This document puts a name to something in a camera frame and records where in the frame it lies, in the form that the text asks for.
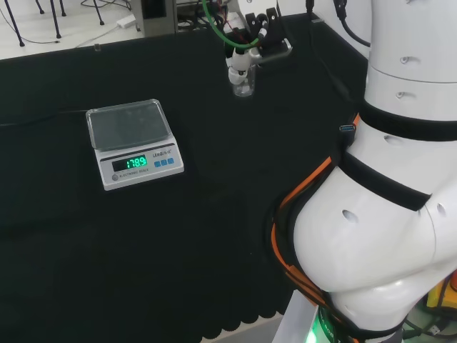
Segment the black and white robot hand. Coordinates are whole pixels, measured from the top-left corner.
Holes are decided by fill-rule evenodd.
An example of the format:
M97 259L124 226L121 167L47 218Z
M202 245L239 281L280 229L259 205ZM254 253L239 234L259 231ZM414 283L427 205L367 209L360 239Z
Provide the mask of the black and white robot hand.
M251 67L288 56L292 45L278 2L236 1L229 11L235 13L240 22L225 33L226 38L235 43L235 46L224 44L228 80L233 86L240 86L252 75Z

